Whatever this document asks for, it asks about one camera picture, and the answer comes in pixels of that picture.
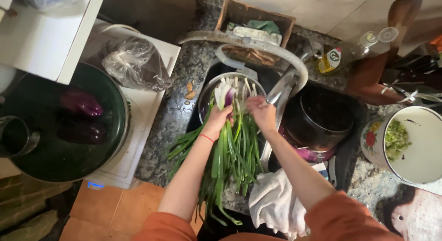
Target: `blue light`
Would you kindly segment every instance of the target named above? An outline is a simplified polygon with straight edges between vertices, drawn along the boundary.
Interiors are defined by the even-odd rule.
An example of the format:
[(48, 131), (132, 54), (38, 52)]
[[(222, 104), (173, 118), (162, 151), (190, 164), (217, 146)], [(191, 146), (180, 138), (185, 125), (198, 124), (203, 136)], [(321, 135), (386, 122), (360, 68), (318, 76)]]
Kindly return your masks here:
[(88, 182), (87, 183), (87, 187), (89, 188), (90, 186), (104, 187), (103, 185), (98, 185), (98, 184), (95, 184), (95, 183), (92, 183), (92, 182)]

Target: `granite countertop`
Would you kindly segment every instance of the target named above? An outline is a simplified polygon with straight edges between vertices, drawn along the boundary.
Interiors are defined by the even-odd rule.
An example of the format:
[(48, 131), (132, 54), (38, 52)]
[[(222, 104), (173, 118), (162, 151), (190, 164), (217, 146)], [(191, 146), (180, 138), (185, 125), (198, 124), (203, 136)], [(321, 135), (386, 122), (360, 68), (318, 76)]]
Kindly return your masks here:
[[(214, 30), (221, 12), (221, 5), (222, 0), (197, 0), (194, 26), (190, 30)], [(294, 52), (301, 36), (316, 37), (330, 46), (339, 42), (339, 40), (326, 35), (295, 26), (287, 49)], [(168, 184), (168, 173), (174, 162), (165, 159), (164, 150), (174, 142), (175, 137), (185, 133), (192, 111), (196, 106), (196, 99), (201, 92), (206, 72), (217, 48), (218, 44), (207, 41), (192, 41), (183, 44), (172, 73), (174, 86), (166, 90), (164, 94), (136, 170), (135, 177), (137, 179), (162, 187)], [(276, 68), (284, 71), (288, 65), (289, 63), (281, 61), (276, 65)], [(318, 75), (309, 68), (309, 79), (343, 90), (347, 77), (345, 73), (334, 76)], [(184, 99), (187, 92), (187, 82), (192, 82), (194, 91), (197, 92), (193, 100)], [(395, 112), (403, 106), (367, 107), (369, 120), (371, 120)], [(401, 185), (400, 179), (393, 173), (371, 164), (361, 150), (352, 160), (350, 167), (355, 169), (353, 173), (347, 175), (348, 195), (366, 204), (373, 216), (384, 223), (384, 206), (393, 200), (400, 199), (405, 187)], [(236, 195), (233, 188), (226, 189), (224, 194), (224, 207), (247, 213), (248, 206), (244, 197)]]

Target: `stainless steel bowl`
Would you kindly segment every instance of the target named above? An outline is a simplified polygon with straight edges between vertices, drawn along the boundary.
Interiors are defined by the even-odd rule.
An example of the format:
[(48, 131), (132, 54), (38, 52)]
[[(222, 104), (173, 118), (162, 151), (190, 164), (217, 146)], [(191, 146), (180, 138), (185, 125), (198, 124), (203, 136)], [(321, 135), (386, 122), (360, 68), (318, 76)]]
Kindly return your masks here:
[(201, 123), (203, 123), (204, 118), (206, 117), (206, 113), (209, 112), (209, 105), (210, 105), (210, 97), (212, 96), (212, 92), (215, 89), (215, 87), (218, 86), (218, 84), (221, 82), (221, 78), (235, 78), (238, 77), (238, 85), (242, 88), (242, 85), (244, 85), (244, 79), (247, 78), (247, 82), (252, 87), (252, 84), (255, 84), (256, 86), (256, 93), (258, 95), (266, 96), (266, 92), (264, 91), (264, 88), (261, 86), (261, 84), (255, 80), (250, 78), (249, 76), (239, 73), (239, 72), (228, 72), (223, 73), (212, 80), (209, 81), (209, 83), (202, 89), (202, 92), (198, 99), (198, 112), (199, 112), (199, 119)]

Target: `purple eggplant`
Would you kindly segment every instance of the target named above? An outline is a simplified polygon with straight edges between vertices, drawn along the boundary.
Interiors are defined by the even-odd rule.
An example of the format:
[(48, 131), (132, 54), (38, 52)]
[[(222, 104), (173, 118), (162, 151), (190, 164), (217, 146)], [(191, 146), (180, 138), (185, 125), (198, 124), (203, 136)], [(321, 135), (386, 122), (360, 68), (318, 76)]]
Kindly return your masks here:
[(97, 145), (106, 142), (106, 129), (98, 122), (63, 118), (57, 125), (57, 137), (70, 143)]
[(77, 88), (69, 88), (65, 91), (60, 96), (60, 103), (75, 114), (96, 117), (103, 113), (103, 109), (93, 96)]

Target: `orange sleeve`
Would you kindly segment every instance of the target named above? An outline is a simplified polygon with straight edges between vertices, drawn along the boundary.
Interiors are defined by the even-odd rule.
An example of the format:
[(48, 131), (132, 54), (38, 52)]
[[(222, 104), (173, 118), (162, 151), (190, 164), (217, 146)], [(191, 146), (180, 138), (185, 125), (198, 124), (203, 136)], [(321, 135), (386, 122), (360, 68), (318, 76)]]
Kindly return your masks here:
[(169, 213), (152, 213), (132, 241), (196, 241), (191, 225)]
[(311, 241), (404, 241), (377, 222), (365, 205), (338, 191), (305, 215)]

